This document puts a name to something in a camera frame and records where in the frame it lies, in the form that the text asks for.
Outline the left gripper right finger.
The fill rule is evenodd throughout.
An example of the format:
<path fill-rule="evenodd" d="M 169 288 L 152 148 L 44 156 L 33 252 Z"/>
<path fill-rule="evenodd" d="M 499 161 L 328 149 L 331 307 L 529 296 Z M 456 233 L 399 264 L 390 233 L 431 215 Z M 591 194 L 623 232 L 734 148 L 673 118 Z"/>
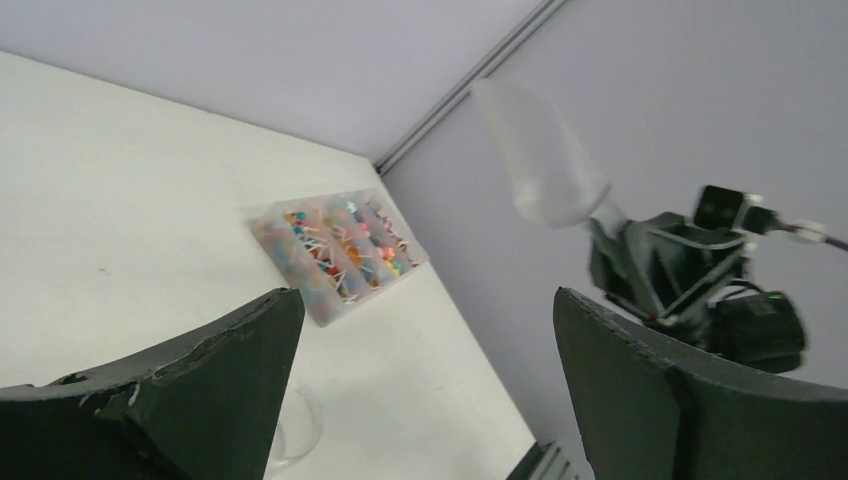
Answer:
<path fill-rule="evenodd" d="M 560 288 L 553 327 L 599 479 L 843 479 L 847 393 L 703 352 Z"/>

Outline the clear compartment candy box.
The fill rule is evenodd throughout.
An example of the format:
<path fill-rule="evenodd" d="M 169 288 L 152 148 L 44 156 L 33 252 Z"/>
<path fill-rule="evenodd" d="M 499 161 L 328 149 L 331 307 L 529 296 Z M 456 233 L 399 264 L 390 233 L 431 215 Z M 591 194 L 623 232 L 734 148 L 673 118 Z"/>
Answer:
<path fill-rule="evenodd" d="M 278 201 L 250 215 L 247 225 L 321 327 L 429 261 L 408 223 L 378 189 Z"/>

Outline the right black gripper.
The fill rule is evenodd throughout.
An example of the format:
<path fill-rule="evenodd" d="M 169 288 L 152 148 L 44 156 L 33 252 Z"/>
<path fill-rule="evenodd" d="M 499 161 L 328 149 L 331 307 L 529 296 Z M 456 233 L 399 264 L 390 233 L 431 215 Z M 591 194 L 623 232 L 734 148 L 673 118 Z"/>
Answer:
<path fill-rule="evenodd" d="M 679 341 L 710 343 L 708 303 L 744 273 L 744 233 L 701 228 L 671 212 L 612 228 L 592 217 L 588 230 L 590 277 L 607 300 Z"/>

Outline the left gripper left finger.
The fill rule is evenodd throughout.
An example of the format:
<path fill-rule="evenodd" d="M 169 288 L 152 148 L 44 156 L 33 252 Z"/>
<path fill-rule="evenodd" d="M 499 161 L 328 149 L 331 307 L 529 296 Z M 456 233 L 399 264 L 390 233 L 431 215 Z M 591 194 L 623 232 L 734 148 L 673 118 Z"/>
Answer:
<path fill-rule="evenodd" d="M 271 290 L 44 386 L 1 391 L 5 479 L 260 479 L 305 319 Z"/>

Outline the clear plastic scoop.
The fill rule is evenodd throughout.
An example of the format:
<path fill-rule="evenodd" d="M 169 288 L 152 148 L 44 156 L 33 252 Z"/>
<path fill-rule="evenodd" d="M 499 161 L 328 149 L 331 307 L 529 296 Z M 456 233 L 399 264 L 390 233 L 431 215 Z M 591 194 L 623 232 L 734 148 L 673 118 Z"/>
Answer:
<path fill-rule="evenodd" d="M 527 220 L 552 229 L 596 221 L 608 236 L 627 222 L 612 185 L 551 102 L 493 79 L 475 81 L 472 99 L 495 139 L 513 203 Z"/>

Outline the right aluminium frame post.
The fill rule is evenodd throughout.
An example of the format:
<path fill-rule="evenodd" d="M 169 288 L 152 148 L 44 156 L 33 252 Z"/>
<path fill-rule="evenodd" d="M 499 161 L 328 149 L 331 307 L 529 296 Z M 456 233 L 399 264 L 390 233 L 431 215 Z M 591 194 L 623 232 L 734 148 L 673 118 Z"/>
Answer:
<path fill-rule="evenodd" d="M 475 81 L 491 76 L 567 3 L 567 0 L 540 1 L 374 162 L 377 174 L 383 177 L 390 172 L 461 105 Z"/>

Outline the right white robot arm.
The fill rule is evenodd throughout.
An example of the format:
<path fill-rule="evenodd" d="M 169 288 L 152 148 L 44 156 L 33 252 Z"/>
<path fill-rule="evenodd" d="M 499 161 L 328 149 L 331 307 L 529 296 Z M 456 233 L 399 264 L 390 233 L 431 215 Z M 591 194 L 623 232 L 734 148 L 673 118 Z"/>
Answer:
<path fill-rule="evenodd" d="M 665 212 L 587 222 L 589 272 L 607 300 L 643 326 L 768 373 L 798 368 L 806 334 L 792 300 L 749 276 L 746 237 Z"/>

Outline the clear plastic jar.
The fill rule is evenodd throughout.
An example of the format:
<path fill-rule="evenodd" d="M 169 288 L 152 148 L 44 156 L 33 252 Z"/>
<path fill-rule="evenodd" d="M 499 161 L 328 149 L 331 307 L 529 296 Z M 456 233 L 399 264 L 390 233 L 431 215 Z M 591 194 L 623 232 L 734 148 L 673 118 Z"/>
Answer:
<path fill-rule="evenodd" d="M 320 441 L 322 406 L 314 390 L 300 379 L 290 380 L 275 427 L 264 479 L 275 479 L 299 463 Z"/>

